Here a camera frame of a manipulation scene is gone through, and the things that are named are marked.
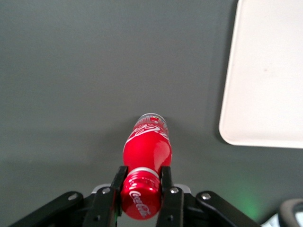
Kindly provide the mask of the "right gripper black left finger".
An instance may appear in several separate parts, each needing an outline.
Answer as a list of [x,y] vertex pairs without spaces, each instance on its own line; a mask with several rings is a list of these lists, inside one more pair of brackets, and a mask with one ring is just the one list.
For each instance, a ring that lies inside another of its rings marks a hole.
[[119,167],[110,186],[97,190],[83,221],[84,227],[116,227],[121,216],[121,191],[128,167]]

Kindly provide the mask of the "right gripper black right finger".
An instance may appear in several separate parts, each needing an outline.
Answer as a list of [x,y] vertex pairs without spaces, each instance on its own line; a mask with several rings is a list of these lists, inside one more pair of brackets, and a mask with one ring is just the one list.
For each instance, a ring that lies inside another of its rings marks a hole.
[[162,202],[156,227],[182,227],[184,225],[184,192],[172,182],[169,166],[161,168]]

